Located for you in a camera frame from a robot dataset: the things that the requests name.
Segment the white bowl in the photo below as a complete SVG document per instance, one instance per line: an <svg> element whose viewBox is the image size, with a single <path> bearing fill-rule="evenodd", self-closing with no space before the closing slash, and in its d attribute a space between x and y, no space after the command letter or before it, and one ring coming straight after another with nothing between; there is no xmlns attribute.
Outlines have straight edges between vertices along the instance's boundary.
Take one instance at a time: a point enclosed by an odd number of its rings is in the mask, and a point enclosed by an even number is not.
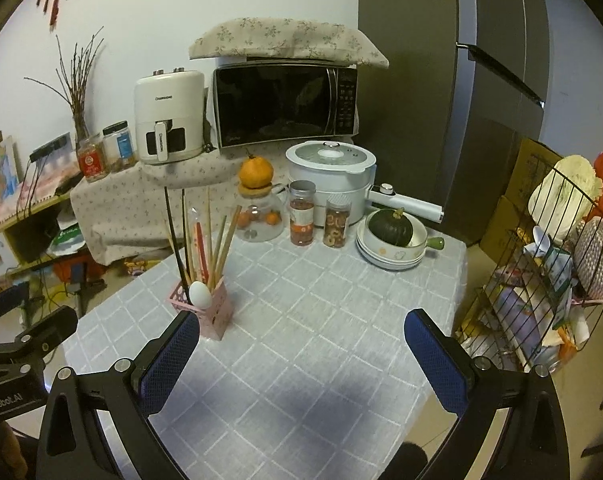
<svg viewBox="0 0 603 480"><path fill-rule="evenodd" d="M428 231L425 230L424 224L414 216L404 213L404 216L408 218L413 225L413 237L411 238L408 247L397 247L380 240L370 229L368 229L368 223L375 213L377 213L377 211L370 213L362 222L364 225L361 240L369 250L376 256L400 262L412 262L424 255L425 243L428 238Z"/></svg>
<svg viewBox="0 0 603 480"><path fill-rule="evenodd" d="M387 260L382 260L382 259L378 258L377 256L375 256L374 254L370 253L359 241L359 238L357 238L357 240L355 240L355 245L357 246L358 251L360 252L361 256L363 256L363 258L365 260L368 260L374 266L380 267L381 269L385 269L385 270L412 269L413 267L416 267L417 265L419 265L419 263L421 263L421 260L424 259L423 255L422 255L421 258L418 258L414 262L401 262L401 263L389 262Z"/></svg>
<svg viewBox="0 0 603 480"><path fill-rule="evenodd" d="M421 258L424 256L424 253L422 254L418 254L416 258L410 258L410 259L395 259L395 258L391 258L390 256L386 255L386 256L382 256L381 254L379 254L379 252L376 252L373 250L373 248L371 248L368 245L368 237L366 236L366 233L370 233L368 230L368 226L364 221L361 221L358 225L357 225L357 240L359 242L359 245L366 250L366 252L368 254L370 254L370 256L374 256L375 258L377 258L378 260L382 260L386 263L389 264L411 264L412 262L415 262L417 260L421 260Z"/></svg>
<svg viewBox="0 0 603 480"><path fill-rule="evenodd" d="M380 267L381 269L386 270L407 270L412 267L418 265L421 260L424 259L424 254L416 258L415 260L411 260L409 262L401 261L401 260L389 260L388 258L384 258L379 256L379 254L375 254L370 248L366 247L366 243L363 241L363 230L365 229L365 223L360 222L357 227L357 238L355 240L355 245L361 256L364 259L368 260L374 266Z"/></svg>

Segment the cardboard box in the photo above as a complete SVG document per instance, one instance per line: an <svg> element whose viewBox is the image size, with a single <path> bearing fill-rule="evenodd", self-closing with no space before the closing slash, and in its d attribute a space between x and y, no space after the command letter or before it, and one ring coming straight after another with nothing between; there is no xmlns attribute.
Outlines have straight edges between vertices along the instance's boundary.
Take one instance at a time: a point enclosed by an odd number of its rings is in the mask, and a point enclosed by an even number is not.
<svg viewBox="0 0 603 480"><path fill-rule="evenodd" d="M504 266L517 244L515 237L518 227L523 229L530 240L533 239L533 219L527 212L519 211L508 197L502 195L479 247L498 266Z"/></svg>
<svg viewBox="0 0 603 480"><path fill-rule="evenodd" d="M528 211L528 199L531 194L562 158L536 140L523 139L505 197L519 211Z"/></svg>

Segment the pumpkin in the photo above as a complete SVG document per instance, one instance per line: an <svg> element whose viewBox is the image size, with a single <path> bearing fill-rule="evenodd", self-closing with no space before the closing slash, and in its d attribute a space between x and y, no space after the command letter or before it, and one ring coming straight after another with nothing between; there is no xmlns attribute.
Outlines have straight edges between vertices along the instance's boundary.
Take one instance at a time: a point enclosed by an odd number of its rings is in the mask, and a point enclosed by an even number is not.
<svg viewBox="0 0 603 480"><path fill-rule="evenodd" d="M396 247L406 247L413 237L413 225L403 209L382 209L368 222L368 229L379 240Z"/></svg>
<svg viewBox="0 0 603 480"><path fill-rule="evenodd" d="M248 189L258 189L272 182L274 170L272 164L263 156L248 154L239 170L239 180Z"/></svg>

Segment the egg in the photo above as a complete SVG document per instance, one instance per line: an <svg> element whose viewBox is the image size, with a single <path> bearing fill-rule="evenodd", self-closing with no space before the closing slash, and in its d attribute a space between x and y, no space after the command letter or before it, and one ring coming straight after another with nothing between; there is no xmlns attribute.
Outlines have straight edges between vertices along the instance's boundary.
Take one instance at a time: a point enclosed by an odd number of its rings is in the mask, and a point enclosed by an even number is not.
<svg viewBox="0 0 603 480"><path fill-rule="evenodd" d="M192 282L190 289L190 302L192 306L201 310L206 310L212 305L212 294L203 282Z"/></svg>

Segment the blue gripper pad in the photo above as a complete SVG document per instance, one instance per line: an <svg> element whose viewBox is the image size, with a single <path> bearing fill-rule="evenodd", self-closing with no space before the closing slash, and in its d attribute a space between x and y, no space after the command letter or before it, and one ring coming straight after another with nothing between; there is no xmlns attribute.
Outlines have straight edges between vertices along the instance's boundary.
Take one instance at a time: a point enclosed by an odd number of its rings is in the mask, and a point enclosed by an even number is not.
<svg viewBox="0 0 603 480"><path fill-rule="evenodd" d="M451 354L457 354L453 345L457 346L469 361L466 352L455 340L444 336L421 308L406 316L404 335L443 409L461 416L468 405L472 376L460 369Z"/></svg>
<svg viewBox="0 0 603 480"><path fill-rule="evenodd" d="M0 317L21 305L30 295L30 285L22 282L0 292Z"/></svg>
<svg viewBox="0 0 603 480"><path fill-rule="evenodd" d="M141 349L130 377L141 413L148 416L161 411L198 342L199 320L184 311Z"/></svg>

